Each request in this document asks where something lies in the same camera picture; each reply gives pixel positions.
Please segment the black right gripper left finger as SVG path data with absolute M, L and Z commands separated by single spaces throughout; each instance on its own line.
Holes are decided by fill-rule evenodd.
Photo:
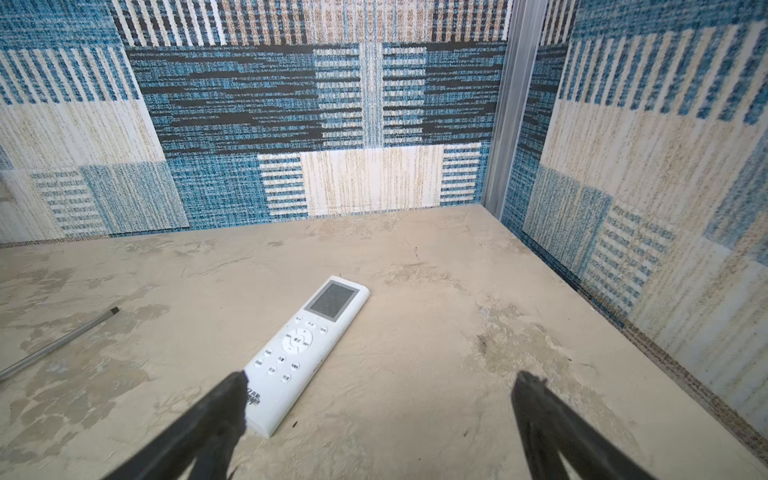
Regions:
M 246 430 L 247 377 L 226 376 L 108 479 L 229 479 L 235 446 Z

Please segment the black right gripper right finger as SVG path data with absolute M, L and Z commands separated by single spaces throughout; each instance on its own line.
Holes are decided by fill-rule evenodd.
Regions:
M 520 371 L 511 405 L 533 479 L 567 479 L 566 465 L 582 479 L 652 477 L 550 391 L 544 379 Z

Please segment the orange handled screwdriver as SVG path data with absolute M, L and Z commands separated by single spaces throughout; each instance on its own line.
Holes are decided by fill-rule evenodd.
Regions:
M 101 315 L 99 315 L 97 318 L 79 326 L 78 328 L 74 329 L 71 332 L 68 332 L 64 336 L 54 340 L 53 342 L 45 345 L 44 347 L 36 350 L 32 354 L 24 357 L 23 359 L 15 362 L 11 366 L 3 369 L 1 371 L 1 382 L 5 382 L 15 376 L 16 374 L 20 373 L 24 369 L 30 367 L 43 357 L 47 356 L 50 353 L 53 353 L 54 351 L 60 349 L 61 347 L 71 343 L 73 340 L 81 337 L 85 333 L 89 332 L 96 326 L 102 324 L 106 320 L 114 317 L 116 314 L 120 312 L 120 308 L 115 306 Z

